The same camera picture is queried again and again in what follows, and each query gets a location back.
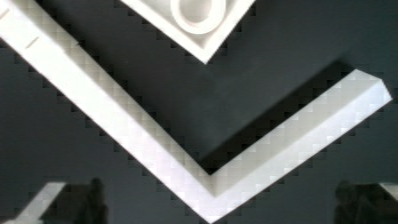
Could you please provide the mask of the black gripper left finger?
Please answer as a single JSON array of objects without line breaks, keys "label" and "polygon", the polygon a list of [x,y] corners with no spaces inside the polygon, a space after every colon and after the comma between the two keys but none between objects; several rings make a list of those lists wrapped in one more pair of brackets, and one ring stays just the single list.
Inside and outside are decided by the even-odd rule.
[{"label": "black gripper left finger", "polygon": [[109,224],[103,190],[98,178],[89,184],[48,182],[11,224]]}]

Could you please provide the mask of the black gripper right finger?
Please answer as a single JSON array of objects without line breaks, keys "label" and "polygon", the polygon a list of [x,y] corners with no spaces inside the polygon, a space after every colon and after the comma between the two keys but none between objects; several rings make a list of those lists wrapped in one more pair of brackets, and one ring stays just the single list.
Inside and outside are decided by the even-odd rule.
[{"label": "black gripper right finger", "polygon": [[341,181],[336,201],[334,224],[398,224],[398,183]]}]

